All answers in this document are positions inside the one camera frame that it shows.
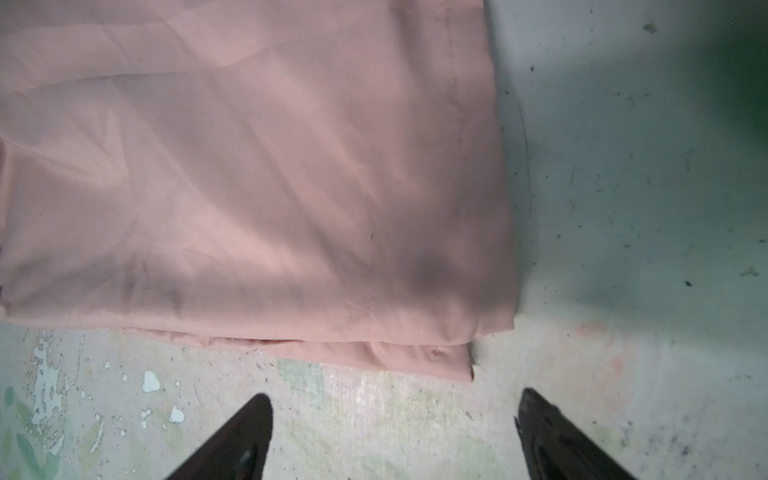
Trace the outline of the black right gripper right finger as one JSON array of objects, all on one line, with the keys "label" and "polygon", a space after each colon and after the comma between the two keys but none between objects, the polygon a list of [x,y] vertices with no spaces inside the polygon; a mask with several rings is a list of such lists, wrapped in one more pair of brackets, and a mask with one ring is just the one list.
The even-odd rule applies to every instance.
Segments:
[{"label": "black right gripper right finger", "polygon": [[634,480],[533,388],[522,392],[515,425],[532,480]]}]

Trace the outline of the pink shorts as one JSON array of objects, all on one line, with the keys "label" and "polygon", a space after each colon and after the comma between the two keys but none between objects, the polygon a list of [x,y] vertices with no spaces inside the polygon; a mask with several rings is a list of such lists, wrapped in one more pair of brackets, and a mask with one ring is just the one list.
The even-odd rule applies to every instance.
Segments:
[{"label": "pink shorts", "polygon": [[496,97],[480,1],[5,1],[1,317],[470,380]]}]

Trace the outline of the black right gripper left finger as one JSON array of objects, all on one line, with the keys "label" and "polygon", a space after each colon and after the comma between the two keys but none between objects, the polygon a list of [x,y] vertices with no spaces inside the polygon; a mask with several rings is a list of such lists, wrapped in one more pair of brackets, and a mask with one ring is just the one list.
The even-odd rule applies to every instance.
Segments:
[{"label": "black right gripper left finger", "polygon": [[272,439],[274,411],[259,393],[237,411],[168,480],[261,480]]}]

